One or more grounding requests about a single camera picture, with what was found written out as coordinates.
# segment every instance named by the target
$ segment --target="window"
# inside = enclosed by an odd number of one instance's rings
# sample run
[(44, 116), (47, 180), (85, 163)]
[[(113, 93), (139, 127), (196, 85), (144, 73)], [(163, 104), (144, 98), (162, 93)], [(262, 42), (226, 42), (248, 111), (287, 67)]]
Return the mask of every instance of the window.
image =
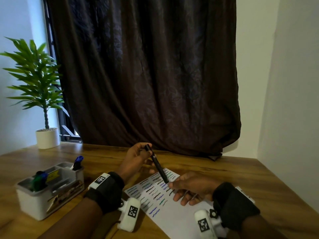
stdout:
[[(43, 0), (43, 4), (44, 4), (46, 27), (48, 32), (49, 53), (57, 61), (57, 63), (59, 63), (59, 59), (56, 56), (56, 52), (54, 49), (54, 36), (53, 36), (53, 31), (51, 29), (50, 11), (48, 9), (47, 1)], [(63, 106), (63, 110), (60, 110), (60, 109), (58, 110), (61, 141), (82, 143), (81, 137), (78, 135), (78, 133), (75, 131), (75, 129), (73, 128), (71, 124), (71, 119), (67, 112), (66, 104), (60, 103), (60, 105)]]

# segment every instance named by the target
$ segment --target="black wristband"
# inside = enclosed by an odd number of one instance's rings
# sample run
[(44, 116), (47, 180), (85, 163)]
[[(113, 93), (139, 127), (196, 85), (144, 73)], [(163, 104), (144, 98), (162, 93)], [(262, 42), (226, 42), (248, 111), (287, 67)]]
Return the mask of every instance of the black wristband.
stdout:
[(222, 225), (232, 230), (240, 230), (247, 217), (260, 214), (260, 210), (228, 182), (217, 187), (213, 193), (213, 201)]
[(117, 210), (121, 205), (122, 189), (124, 181), (115, 172), (109, 172), (109, 177), (96, 189), (90, 188), (84, 195), (95, 201), (103, 214)]

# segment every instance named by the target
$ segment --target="plant stem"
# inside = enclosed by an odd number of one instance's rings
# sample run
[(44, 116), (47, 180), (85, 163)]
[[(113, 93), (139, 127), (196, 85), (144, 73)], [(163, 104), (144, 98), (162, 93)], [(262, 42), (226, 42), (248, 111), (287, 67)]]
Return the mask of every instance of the plant stem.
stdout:
[(43, 112), (44, 112), (45, 129), (49, 130), (48, 110), (46, 107), (43, 108)]

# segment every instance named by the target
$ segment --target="wood grain surface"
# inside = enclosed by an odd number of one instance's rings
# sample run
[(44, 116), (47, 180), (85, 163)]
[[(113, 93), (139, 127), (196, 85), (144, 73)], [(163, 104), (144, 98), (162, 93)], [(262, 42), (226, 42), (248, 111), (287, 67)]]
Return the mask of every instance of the wood grain surface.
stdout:
[[(19, 209), (14, 184), (59, 162), (73, 162), (78, 155), (84, 156), (86, 187), (103, 172), (116, 169), (125, 156), (127, 148), (61, 143), (60, 146), (38, 150), (36, 146), (24, 148), (0, 156), (0, 238), (36, 238), (77, 205), (81, 193), (43, 221), (36, 221)], [(239, 185), (255, 201), (262, 216), (288, 238), (319, 238), (319, 214), (301, 200), (257, 159), (222, 157), (216, 162), (155, 151), (162, 167), (178, 174), (189, 170), (201, 171), (218, 179)], [(137, 174), (129, 185), (147, 178)], [(103, 220), (116, 221), (119, 213), (114, 212)], [(104, 232), (99, 227), (96, 235)], [(133, 233), (117, 231), (117, 238), (168, 238), (157, 225), (140, 211), (136, 230)]]

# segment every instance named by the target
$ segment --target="white paper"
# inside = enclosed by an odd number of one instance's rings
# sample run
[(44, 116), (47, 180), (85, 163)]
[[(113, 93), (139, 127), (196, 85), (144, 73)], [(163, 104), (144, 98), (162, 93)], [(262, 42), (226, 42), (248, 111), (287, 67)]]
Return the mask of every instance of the white paper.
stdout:
[[(164, 169), (164, 172), (170, 182), (179, 177), (169, 169)], [(141, 201), (141, 209), (172, 239), (200, 239), (194, 213), (202, 209), (213, 209), (212, 202), (208, 204), (202, 201), (197, 205), (182, 206), (180, 200), (173, 201), (176, 191), (164, 183), (159, 173), (125, 190), (125, 193)]]

